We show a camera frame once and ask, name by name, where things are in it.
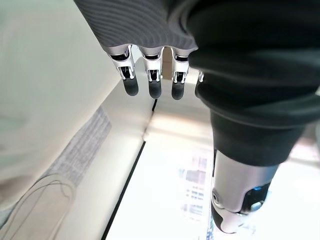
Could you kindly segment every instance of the robotic hand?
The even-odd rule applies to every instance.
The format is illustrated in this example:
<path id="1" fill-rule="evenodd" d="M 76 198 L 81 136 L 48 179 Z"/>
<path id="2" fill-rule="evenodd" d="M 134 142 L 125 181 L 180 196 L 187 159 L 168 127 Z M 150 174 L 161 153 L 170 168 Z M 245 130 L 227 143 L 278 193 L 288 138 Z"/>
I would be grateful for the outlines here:
<path id="1" fill-rule="evenodd" d="M 183 96 L 189 64 L 200 70 L 195 94 L 210 108 L 216 151 L 211 212 L 220 230 L 236 232 L 264 203 L 305 125 L 320 118 L 320 1 L 75 3 L 129 95 L 138 93 L 131 44 L 155 99 L 163 46 L 172 47 L 174 99 Z"/>

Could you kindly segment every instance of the gray ribbed fabric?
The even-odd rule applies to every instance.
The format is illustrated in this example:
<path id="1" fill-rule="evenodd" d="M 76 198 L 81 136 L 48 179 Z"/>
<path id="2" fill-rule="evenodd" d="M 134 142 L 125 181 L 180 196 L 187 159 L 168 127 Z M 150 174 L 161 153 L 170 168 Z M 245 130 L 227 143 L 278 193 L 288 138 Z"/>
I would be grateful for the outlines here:
<path id="1" fill-rule="evenodd" d="M 77 187 L 110 130 L 111 122 L 104 110 L 99 107 L 41 178 L 59 174 Z M 14 208 L 0 211 L 0 228 Z"/>

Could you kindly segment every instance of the white wall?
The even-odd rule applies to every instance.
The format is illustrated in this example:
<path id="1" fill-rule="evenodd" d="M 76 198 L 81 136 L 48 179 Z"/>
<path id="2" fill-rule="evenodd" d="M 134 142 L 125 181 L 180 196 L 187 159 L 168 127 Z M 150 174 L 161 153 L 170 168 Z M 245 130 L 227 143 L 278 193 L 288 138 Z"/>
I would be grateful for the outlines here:
<path id="1" fill-rule="evenodd" d="M 137 96 L 126 94 L 123 82 L 103 102 L 112 129 L 77 188 L 76 200 L 56 240 L 100 240 L 116 206 L 152 113 L 142 59 L 136 63 Z"/>

